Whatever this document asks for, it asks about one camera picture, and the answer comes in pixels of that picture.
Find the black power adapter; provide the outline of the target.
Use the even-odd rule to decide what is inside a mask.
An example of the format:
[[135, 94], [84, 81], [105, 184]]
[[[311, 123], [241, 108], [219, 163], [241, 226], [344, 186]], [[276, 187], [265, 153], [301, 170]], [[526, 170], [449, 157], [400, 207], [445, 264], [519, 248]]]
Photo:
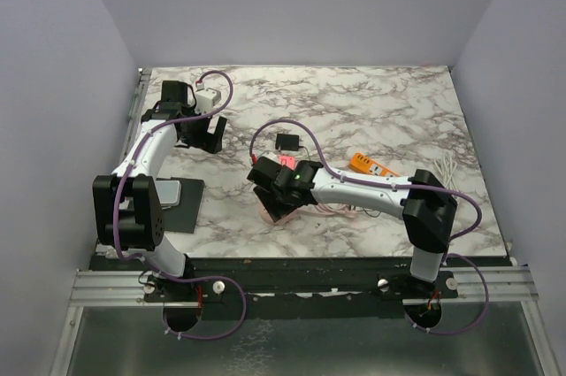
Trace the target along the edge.
[[301, 148], [300, 136], [298, 134], [277, 133], [275, 149], [279, 151], [298, 151]]

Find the orange power strip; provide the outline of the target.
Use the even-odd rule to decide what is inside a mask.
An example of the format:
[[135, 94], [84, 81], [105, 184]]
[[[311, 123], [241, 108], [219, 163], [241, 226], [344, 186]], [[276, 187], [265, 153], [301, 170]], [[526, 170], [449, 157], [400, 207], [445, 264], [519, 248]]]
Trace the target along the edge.
[[399, 174], [378, 163], [370, 157], [357, 152], [348, 162], [348, 168], [355, 173], [363, 173], [380, 177], [398, 177]]

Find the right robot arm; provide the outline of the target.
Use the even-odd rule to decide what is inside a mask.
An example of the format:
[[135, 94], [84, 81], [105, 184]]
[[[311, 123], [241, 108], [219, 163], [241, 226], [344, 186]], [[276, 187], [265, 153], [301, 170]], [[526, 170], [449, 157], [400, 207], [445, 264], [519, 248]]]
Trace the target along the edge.
[[438, 284], [457, 202], [426, 170], [411, 177], [374, 176], [302, 160], [291, 169], [268, 157], [252, 165], [247, 180], [268, 215], [278, 222], [307, 205], [344, 204], [385, 213], [403, 222], [413, 255], [408, 291], [426, 297]]

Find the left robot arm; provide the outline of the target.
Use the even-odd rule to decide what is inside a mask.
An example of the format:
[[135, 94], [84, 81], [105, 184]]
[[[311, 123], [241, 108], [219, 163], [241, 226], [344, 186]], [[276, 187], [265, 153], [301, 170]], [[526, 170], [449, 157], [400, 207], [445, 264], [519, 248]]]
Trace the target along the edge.
[[141, 131], [124, 160], [92, 184], [98, 241], [121, 260], [144, 263], [179, 301], [194, 293], [195, 271], [165, 236], [157, 176], [178, 143], [210, 154], [221, 151], [227, 120], [218, 114], [225, 107], [220, 92], [203, 80], [193, 85], [164, 81], [160, 99], [141, 116]]

